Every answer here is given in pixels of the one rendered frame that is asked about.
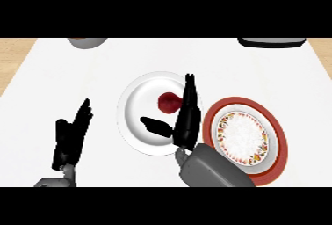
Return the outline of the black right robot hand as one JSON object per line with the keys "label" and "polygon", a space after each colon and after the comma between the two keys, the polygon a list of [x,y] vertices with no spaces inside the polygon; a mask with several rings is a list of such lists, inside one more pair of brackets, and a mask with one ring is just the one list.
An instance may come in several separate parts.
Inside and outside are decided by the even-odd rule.
{"label": "black right robot hand", "polygon": [[181,107],[178,109],[175,126],[147,117],[141,117],[146,130],[166,138],[172,138],[172,143],[181,149],[191,150],[197,141],[200,110],[197,108],[197,92],[194,76],[186,74],[186,87],[183,93]]}

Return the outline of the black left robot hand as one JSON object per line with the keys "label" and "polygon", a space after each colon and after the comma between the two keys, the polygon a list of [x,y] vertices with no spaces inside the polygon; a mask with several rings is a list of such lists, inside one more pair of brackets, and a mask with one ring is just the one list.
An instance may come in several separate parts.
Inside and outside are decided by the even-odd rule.
{"label": "black left robot hand", "polygon": [[56,148],[53,154],[51,169],[59,171],[62,167],[76,165],[91,121],[90,100],[85,99],[76,112],[73,121],[66,122],[65,119],[56,120]]}

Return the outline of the red pear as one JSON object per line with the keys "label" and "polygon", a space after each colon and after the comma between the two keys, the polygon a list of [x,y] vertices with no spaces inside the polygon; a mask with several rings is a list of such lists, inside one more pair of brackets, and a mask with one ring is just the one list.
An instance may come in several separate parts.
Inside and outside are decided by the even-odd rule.
{"label": "red pear", "polygon": [[158,109],[166,114],[174,113],[181,107],[181,102],[183,99],[172,92],[165,92],[158,97]]}

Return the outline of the plain white plate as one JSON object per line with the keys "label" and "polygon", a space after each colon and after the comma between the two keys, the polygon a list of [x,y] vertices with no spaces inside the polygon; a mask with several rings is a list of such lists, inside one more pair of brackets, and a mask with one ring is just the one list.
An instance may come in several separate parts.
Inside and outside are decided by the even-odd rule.
{"label": "plain white plate", "polygon": [[150,133],[140,121],[141,117],[163,121],[174,127],[178,109],[174,113],[163,113],[158,109],[158,97],[172,92],[181,99],[186,87],[186,76],[156,71],[138,76],[124,90],[118,104],[118,128],[129,146],[149,156],[166,156],[175,152],[172,138]]}

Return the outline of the red-rimmed floral plate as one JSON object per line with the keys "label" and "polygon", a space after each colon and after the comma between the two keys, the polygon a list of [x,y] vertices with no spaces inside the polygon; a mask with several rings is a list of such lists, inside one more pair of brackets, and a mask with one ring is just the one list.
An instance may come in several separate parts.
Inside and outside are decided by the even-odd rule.
{"label": "red-rimmed floral plate", "polygon": [[287,161],[286,138],[273,114],[256,102],[228,97],[214,103],[202,122],[202,140],[256,186],[280,177]]}

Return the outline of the grey bowl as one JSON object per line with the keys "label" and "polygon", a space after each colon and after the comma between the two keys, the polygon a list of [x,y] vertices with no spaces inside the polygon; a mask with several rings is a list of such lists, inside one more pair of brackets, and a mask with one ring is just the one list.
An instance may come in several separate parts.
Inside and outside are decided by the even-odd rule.
{"label": "grey bowl", "polygon": [[104,41],[104,38],[69,38],[70,45],[78,49],[91,49]]}

